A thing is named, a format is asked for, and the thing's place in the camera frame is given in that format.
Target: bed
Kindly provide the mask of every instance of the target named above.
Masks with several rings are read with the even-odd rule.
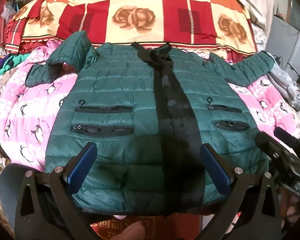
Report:
[[[168,41],[204,59],[214,52],[236,63],[265,48],[272,20],[271,1],[31,1],[7,26],[6,50],[31,54],[0,77],[3,150],[13,163],[44,171],[51,128],[77,74],[64,65],[54,83],[31,89],[25,86],[25,79],[31,66],[44,64],[71,33],[86,30],[95,47],[105,42],[129,45],[138,41],[146,48],[155,48]],[[284,101],[266,76],[248,87],[229,85],[246,103],[261,131],[274,136],[274,127],[280,126],[300,138],[300,112]]]

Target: jacket sleeve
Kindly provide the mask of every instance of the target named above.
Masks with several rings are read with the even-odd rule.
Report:
[[[26,86],[52,83],[60,73],[63,63],[73,66],[77,72],[97,60],[97,52],[85,31],[73,33],[48,58],[45,65],[34,64],[26,77]]]
[[[210,53],[214,71],[227,82],[237,86],[246,87],[258,78],[267,74],[274,65],[274,60],[265,52],[254,54],[241,62],[230,65],[221,57]]]

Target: red floor mat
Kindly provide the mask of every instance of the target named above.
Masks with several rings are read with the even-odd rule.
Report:
[[[128,216],[123,220],[112,219],[92,225],[102,239],[109,240],[134,222],[145,227],[145,240],[193,240],[201,230],[200,215],[173,214],[168,217]]]

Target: gray cloth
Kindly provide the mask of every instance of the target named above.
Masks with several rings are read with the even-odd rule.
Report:
[[[297,111],[300,111],[300,89],[289,74],[279,67],[275,59],[274,66],[267,77],[280,94],[287,99],[288,103]]]

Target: red and beige quilt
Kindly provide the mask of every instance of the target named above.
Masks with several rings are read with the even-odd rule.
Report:
[[[250,14],[237,0],[34,0],[9,22],[6,49],[29,51],[81,30],[96,47],[170,42],[233,62],[256,52]]]

